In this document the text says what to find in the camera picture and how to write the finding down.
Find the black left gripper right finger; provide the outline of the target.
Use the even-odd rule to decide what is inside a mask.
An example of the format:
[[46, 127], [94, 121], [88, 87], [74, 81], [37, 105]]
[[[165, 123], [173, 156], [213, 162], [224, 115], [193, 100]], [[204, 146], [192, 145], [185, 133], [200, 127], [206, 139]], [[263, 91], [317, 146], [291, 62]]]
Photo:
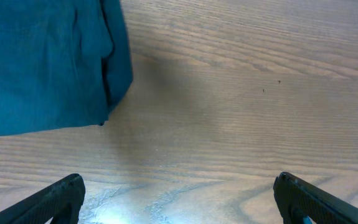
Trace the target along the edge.
[[358, 224], [358, 208], [282, 172], [273, 184], [275, 202], [284, 224]]

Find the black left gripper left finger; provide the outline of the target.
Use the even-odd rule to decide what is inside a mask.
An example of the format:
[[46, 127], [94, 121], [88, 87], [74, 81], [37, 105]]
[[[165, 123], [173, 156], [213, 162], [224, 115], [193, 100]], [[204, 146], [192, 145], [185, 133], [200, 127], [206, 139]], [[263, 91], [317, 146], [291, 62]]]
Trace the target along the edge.
[[85, 198], [79, 174], [70, 174], [0, 212], [0, 224], [77, 224]]

